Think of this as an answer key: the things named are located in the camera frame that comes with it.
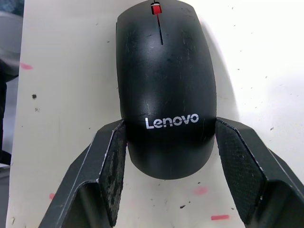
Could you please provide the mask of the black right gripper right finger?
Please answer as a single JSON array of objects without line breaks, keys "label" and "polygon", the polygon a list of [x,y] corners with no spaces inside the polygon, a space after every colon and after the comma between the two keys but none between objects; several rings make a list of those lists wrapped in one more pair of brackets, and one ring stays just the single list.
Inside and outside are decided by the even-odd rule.
[{"label": "black right gripper right finger", "polygon": [[257,133],[217,118],[216,139],[236,210],[247,228],[302,228],[304,185]]}]

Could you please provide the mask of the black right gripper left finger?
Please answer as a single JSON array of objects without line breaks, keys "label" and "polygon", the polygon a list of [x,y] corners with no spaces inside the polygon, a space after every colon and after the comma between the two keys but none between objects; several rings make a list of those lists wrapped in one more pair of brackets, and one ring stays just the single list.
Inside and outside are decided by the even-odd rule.
[{"label": "black right gripper left finger", "polygon": [[126,126],[103,126],[72,162],[39,227],[113,228],[123,190]]}]

